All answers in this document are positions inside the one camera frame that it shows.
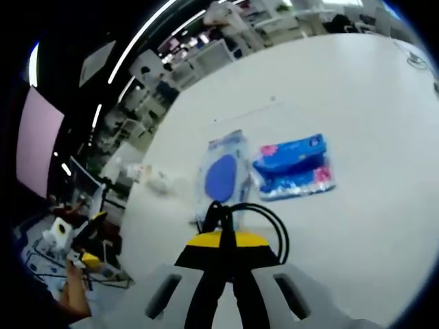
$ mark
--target pink screen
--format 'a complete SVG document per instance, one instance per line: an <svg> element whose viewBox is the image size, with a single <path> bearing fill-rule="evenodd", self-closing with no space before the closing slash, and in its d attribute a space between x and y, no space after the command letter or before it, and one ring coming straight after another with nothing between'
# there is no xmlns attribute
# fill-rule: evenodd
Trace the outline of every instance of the pink screen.
<svg viewBox="0 0 439 329"><path fill-rule="evenodd" d="M49 166L63 113L30 88L21 115L16 150L16 177L46 198Z"/></svg>

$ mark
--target ceiling light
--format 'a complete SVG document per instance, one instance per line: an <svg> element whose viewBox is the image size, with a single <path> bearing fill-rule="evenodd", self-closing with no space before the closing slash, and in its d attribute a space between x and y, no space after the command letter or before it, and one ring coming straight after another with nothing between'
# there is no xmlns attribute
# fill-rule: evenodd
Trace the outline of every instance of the ceiling light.
<svg viewBox="0 0 439 329"><path fill-rule="evenodd" d="M96 113L95 113L95 117L93 118L93 123L91 124L91 127L92 127L93 129L95 129L95 127L96 127L97 118L99 118L99 113L101 112L101 107L102 107L102 104L99 104L99 105L97 106Z"/></svg>
<svg viewBox="0 0 439 329"><path fill-rule="evenodd" d="M67 174L68 176L71 176L71 171L70 171L70 169L68 168L68 166L67 166L65 163L63 163L63 164L61 165L61 167L64 169L64 171L66 172L66 174Z"/></svg>
<svg viewBox="0 0 439 329"><path fill-rule="evenodd" d="M132 82L134 81L136 77L132 76L130 81L128 81L128 83L126 84L125 88L122 90L122 93L119 95L119 98L117 99L117 103L120 103L123 99L123 96L125 95L126 91L128 90L128 88L131 86Z"/></svg>
<svg viewBox="0 0 439 329"><path fill-rule="evenodd" d="M38 86L38 78L37 78L37 64L38 64L38 46L40 43L37 43L30 54L29 59L29 84L31 86Z"/></svg>
<svg viewBox="0 0 439 329"><path fill-rule="evenodd" d="M171 7L177 0L169 0L167 3L165 3L159 10L157 10L151 17L146 21L145 24L143 24L142 28L136 33L134 38L130 41L126 49L123 51L120 59L117 61L116 66L112 70L110 77L108 78L108 84L111 84L112 81L115 79L115 76L117 74L117 71L120 69L123 61L126 59L126 56L128 56L131 49L134 47L136 42L142 37L142 35L145 33L145 31L151 26L151 24L156 21L156 19L165 12L165 10L169 7Z"/></svg>
<svg viewBox="0 0 439 329"><path fill-rule="evenodd" d="M178 27L178 29L176 29L174 32L171 33L172 36L175 36L179 31L181 31L182 29L184 29L186 26L188 26L190 23L194 22L196 19L198 19L199 17L201 17L202 15L204 15L204 13L206 12L206 10L202 10L201 12L198 12L196 15L192 16L190 19L188 19L187 21L185 21L182 25L180 25Z"/></svg>

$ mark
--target blue package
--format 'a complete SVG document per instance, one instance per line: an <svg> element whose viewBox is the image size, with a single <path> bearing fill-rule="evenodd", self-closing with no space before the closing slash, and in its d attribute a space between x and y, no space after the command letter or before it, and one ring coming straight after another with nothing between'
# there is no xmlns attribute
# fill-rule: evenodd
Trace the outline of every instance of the blue package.
<svg viewBox="0 0 439 329"><path fill-rule="evenodd" d="M227 206L245 202L250 190L248 144L241 130L209 142L195 182L195 220L202 224L212 201ZM243 212L234 214L235 229Z"/></svg>
<svg viewBox="0 0 439 329"><path fill-rule="evenodd" d="M254 182L265 201L302 197L335 187L321 134L263 146L252 167Z"/></svg>

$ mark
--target black cable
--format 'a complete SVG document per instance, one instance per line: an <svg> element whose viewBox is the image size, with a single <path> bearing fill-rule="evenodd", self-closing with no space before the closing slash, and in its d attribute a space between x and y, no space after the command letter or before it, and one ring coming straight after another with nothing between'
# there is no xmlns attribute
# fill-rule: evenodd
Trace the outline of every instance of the black cable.
<svg viewBox="0 0 439 329"><path fill-rule="evenodd" d="M251 210L263 215L274 227L278 237L278 254L277 258L280 264L285 264L289 255L289 236L285 224L281 219L270 209L261 206L259 204L249 204L241 203L235 204L234 206L228 207L220 204L217 201L212 202L206 213L206 218L202 224L200 233L212 232L216 227L218 227L219 222L224 230L226 228L228 231L233 229L233 213L235 211ZM285 239L285 253L283 253L283 240L281 230L283 231L283 236Z"/></svg>

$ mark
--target ceiling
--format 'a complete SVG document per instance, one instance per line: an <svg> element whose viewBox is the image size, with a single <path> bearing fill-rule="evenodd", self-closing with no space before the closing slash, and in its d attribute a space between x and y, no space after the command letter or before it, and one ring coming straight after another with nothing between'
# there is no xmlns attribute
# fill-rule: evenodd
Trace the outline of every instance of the ceiling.
<svg viewBox="0 0 439 329"><path fill-rule="evenodd" d="M135 58L146 49L156 50L177 27L208 7L211 0L177 0L150 25L109 85L108 78L132 37L165 2L126 0L122 5L111 1L102 5L90 0L51 8L38 47L38 90L65 115L55 147L58 153L70 156L83 143L86 145L98 104L102 104L99 117L103 118L131 78L128 68ZM84 59L113 40L116 44L105 67L79 88Z"/></svg>

